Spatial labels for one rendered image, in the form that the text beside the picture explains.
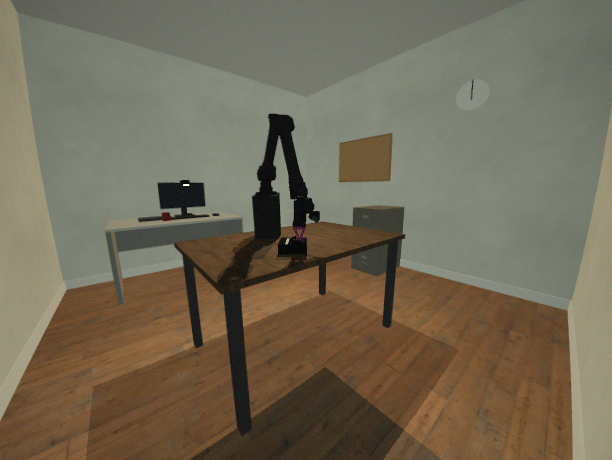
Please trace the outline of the black lighting desk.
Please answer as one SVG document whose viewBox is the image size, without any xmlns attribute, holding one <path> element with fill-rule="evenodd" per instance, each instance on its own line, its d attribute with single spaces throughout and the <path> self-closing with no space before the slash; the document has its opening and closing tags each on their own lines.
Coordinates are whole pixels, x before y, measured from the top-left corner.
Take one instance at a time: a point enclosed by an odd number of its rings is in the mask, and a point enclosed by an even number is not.
<svg viewBox="0 0 612 460">
<path fill-rule="evenodd" d="M 298 240 L 296 235 L 292 238 L 281 238 L 278 243 L 278 254 L 307 254 L 307 237 Z"/>
</svg>

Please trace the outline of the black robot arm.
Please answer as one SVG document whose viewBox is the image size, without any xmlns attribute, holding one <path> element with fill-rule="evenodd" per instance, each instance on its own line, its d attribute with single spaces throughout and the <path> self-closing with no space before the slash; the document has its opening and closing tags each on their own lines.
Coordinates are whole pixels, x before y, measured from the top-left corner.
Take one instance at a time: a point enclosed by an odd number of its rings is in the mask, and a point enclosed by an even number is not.
<svg viewBox="0 0 612 460">
<path fill-rule="evenodd" d="M 298 166 L 298 161 L 291 134 L 291 132 L 295 129 L 293 118 L 291 118 L 289 115 L 280 115 L 281 114 L 268 115 L 269 133 L 265 157 L 262 166 L 259 166 L 259 169 L 257 171 L 258 180 L 267 183 L 263 183 L 261 185 L 260 182 L 260 192 L 256 192 L 256 195 L 267 196 L 277 194 L 276 191 L 273 191 L 273 188 L 271 187 L 271 182 L 272 180 L 276 179 L 276 167 L 273 165 L 273 163 L 278 137 L 280 136 L 289 176 L 290 199 L 297 199 L 294 200 L 294 211 L 302 211 L 299 212 L 299 222 L 306 222 L 306 214 L 309 214 L 309 219 L 318 223 L 318 221 L 320 220 L 320 211 L 313 211 L 314 203 L 312 202 L 312 198 L 307 197 L 308 189 L 306 189 L 306 184 L 303 181 L 303 177 L 301 176 Z"/>
</svg>

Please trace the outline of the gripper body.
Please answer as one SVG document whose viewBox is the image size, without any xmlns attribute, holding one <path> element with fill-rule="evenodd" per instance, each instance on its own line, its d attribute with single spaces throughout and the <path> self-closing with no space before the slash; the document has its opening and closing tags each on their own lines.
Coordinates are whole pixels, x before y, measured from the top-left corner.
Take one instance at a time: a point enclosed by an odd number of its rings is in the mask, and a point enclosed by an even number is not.
<svg viewBox="0 0 612 460">
<path fill-rule="evenodd" d="M 299 222 L 299 212 L 302 211 L 294 211 L 293 227 L 306 227 L 306 222 Z M 298 223 L 302 223 L 302 225 Z"/>
</svg>

